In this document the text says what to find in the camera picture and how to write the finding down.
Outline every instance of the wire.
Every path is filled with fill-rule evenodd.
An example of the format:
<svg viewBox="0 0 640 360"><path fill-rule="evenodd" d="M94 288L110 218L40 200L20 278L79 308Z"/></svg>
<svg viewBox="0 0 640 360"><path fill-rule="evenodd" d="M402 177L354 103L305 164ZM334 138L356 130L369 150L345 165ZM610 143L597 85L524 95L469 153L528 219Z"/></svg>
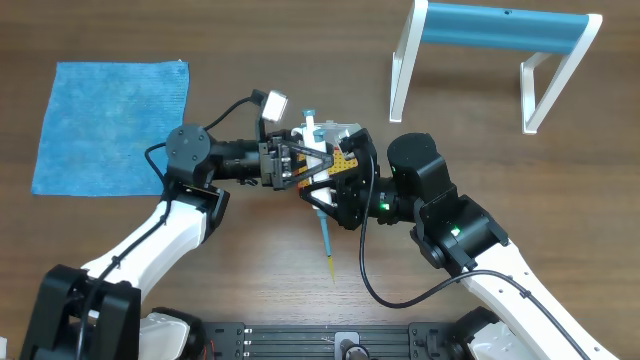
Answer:
<svg viewBox="0 0 640 360"><path fill-rule="evenodd" d="M162 226L162 224L166 225L167 223L167 218L169 217L169 212L171 211L171 197L169 195L168 186L165 181L165 177L162 175L162 173L160 172L156 164L153 162L153 160L151 160L151 157L149 156L149 153L151 151L159 149L163 146L165 146L165 143L153 145L152 147L148 148L144 152L144 156L149 162L149 165L151 165L151 168L153 169L153 171L155 171L155 173L160 178L160 181L162 181L163 193L162 193L161 199L164 198L164 200L167 202L167 206L165 208L164 214L160 216L160 219L155 225L153 225L149 230L147 230L144 234L142 234L142 236L140 236L136 241L131 243L131 245L129 245L120 255L114 256L111 259L111 264L109 264L109 266L107 266L107 268L104 269L104 271L100 274L95 284L91 288L91 291L89 291L89 295L87 296L87 299L84 303L84 308L82 310L82 317L80 318L80 332L78 333L78 343L76 345L76 360L82 359L82 348L84 345L84 338L86 337L86 333L87 333L87 326L89 324L89 312L91 311L91 304L95 300L95 297L98 293L98 290L100 289L100 286L102 285L102 282L109 275L109 273L113 271L113 269L120 266L120 263L122 262L122 260L125 257L127 257L127 255L131 253L131 251L133 251L145 239L147 239L149 236L151 236L151 234L153 234L156 230L158 230L160 226Z"/></svg>
<svg viewBox="0 0 640 360"><path fill-rule="evenodd" d="M369 159L371 160L371 183L369 184L369 195L367 196L367 205L364 208L364 218L362 219L362 229L360 230L359 260L360 260L360 275L362 276L362 281L364 282L364 286L367 288L367 291L369 291L369 294L371 294L371 296L378 303L380 303L381 305L386 306L388 308L391 308L391 309L404 309L404 308L408 308L410 306L413 306L413 305L415 305L415 304L417 304L417 303L419 303L421 301L426 300L427 298L429 298L430 296L434 295L438 291L446 288L447 286L449 286L449 285L451 285L453 283L457 283L458 281L460 281L462 279L466 279L468 277L477 276L477 275L495 276L497 278L500 278L500 279L506 281L507 283L509 283L513 287L515 287L520 292L520 295L522 296L523 299L524 298L529 299L533 303L533 305L535 305L547 317L547 319L549 319L549 321L553 324L553 326L555 326L556 329L558 329L560 334L562 334L562 336L564 336L564 338L576 350L576 352L580 355L580 357L582 357L583 359L589 359L589 356L587 356L587 354L584 352L584 350L582 350L580 345L578 345L578 343L576 343L576 341L573 339L573 337L571 337L571 335L567 332L567 330L565 330L565 328L560 324L560 322L558 322L558 320L555 317L553 317L553 315L549 312L549 310L547 310L544 307L544 305L542 305L540 303L540 301L538 301L538 299L536 299L536 297L533 296L533 294L531 294L530 291L525 289L522 285L517 283L512 278L510 278L507 275L504 275L504 274L502 274L500 272L497 272L497 271L493 271L493 270L472 270L472 271L468 271L468 272L462 273L460 275L451 277L451 278L441 282L440 284L432 287L427 292L425 292L424 294L416 297L415 299L412 299L412 300L409 300L409 301L406 301L406 302L403 302L403 303L392 303L392 302L388 302L388 301L384 300L383 298L381 298L375 292L375 290L373 290L373 287L371 287L371 284L369 283L369 279L367 278L367 272L366 272L366 269L365 269L365 266L364 266L364 242L365 242L365 235L366 235L366 232L367 232L367 219L369 218L369 205L371 204L371 195L373 193L373 182L375 180L375 171L374 171L375 164L374 164L374 161L373 161L373 157L371 155L369 155Z"/></svg>
<svg viewBox="0 0 640 360"><path fill-rule="evenodd" d="M209 129L211 129L212 127L214 127L214 126L218 125L222 120L224 120L224 118L226 118L226 117L227 117L227 115L231 114L231 112L232 112L233 110L235 110L238 106L240 106L240 105L242 105L242 104L244 104L244 103L246 103L246 102L249 102L249 101L251 101L251 97L246 97L246 98L244 98L244 99L240 99L240 100L236 101L236 103L235 103L235 104L231 105L231 107L230 107L230 108L228 108L228 109L227 109L227 111L223 112L223 113L222 113L222 115L220 115L220 117L219 117L219 118L217 118L214 122L212 122L211 124L209 124L209 125L205 126L205 127L204 127L204 129L205 129L206 131L208 131L208 130L209 130Z"/></svg>

